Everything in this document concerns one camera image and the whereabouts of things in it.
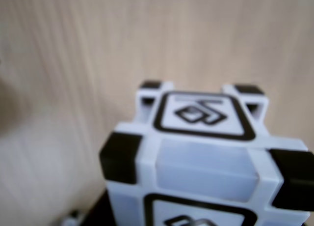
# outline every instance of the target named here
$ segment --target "black logo symbol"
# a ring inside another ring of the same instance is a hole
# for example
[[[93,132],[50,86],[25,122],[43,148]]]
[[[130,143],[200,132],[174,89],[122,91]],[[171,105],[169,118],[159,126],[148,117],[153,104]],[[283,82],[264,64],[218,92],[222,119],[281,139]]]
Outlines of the black logo symbol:
[[[222,104],[220,100],[200,100],[196,101],[202,109],[195,105],[190,105],[175,111],[175,114],[188,123],[203,122],[207,125],[217,124],[227,118],[222,112],[210,107],[210,103]]]
[[[218,226],[210,220],[200,219],[193,220],[187,215],[180,215],[172,219],[164,221],[164,224],[167,226]]]

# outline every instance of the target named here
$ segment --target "black square outline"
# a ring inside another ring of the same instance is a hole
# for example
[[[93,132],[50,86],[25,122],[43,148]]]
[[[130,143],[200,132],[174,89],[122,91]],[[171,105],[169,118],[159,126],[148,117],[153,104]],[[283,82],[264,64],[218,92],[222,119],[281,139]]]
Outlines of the black square outline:
[[[232,134],[219,134],[219,133],[210,133],[210,132],[197,132],[197,131],[189,131],[189,130],[178,130],[178,129],[170,129],[164,128],[161,125],[161,120],[163,116],[163,112],[165,110],[166,101],[169,95],[171,94],[186,94],[186,95],[206,95],[206,96],[219,96],[219,97],[228,97],[239,117],[240,123],[243,127],[244,134],[239,135],[232,135]],[[156,118],[154,120],[154,127],[163,132],[170,132],[170,133],[179,133],[179,134],[187,134],[187,135],[199,135],[199,136],[206,136],[206,137],[214,137],[214,138],[222,138],[222,139],[233,139],[233,140],[241,140],[241,141],[250,141],[255,138],[254,130],[252,129],[250,122],[246,118],[239,102],[232,96],[227,94],[219,94],[219,93],[201,93],[201,92],[168,92],[163,95],[159,109],[157,111]]]
[[[154,200],[163,200],[168,202],[174,202],[183,205],[196,206],[206,209],[212,209],[217,211],[224,211],[229,213],[240,214],[244,216],[244,220],[241,226],[254,226],[257,221],[257,215],[248,209],[241,207],[234,207],[228,205],[214,204],[196,200],[189,200],[178,197],[171,197],[162,194],[148,194],[144,198],[144,207],[145,207],[145,220],[146,226],[154,226],[154,216],[153,216],[153,202]]]

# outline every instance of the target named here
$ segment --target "light wooden wall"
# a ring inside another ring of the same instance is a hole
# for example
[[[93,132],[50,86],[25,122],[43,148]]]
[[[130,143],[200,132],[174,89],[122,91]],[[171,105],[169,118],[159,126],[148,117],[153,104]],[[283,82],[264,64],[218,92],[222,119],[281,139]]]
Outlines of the light wooden wall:
[[[147,78],[259,84],[270,132],[314,151],[313,2],[0,0],[0,225],[90,207],[98,151]]]

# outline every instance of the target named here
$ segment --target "cozmo cube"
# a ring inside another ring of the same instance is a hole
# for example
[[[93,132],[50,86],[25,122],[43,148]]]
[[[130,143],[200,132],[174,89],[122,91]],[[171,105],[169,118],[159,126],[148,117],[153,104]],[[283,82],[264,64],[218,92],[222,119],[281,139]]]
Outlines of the cozmo cube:
[[[132,122],[100,152],[118,226],[301,226],[314,210],[314,155],[263,124],[254,85],[221,93],[145,82]]]

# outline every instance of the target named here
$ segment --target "wooden surface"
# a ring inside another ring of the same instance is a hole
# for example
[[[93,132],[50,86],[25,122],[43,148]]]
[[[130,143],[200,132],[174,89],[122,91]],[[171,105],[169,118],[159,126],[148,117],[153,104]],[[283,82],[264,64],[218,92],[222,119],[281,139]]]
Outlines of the wooden surface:
[[[147,78],[257,83],[270,132],[314,151],[313,2],[0,0],[0,225],[89,208],[98,151]]]

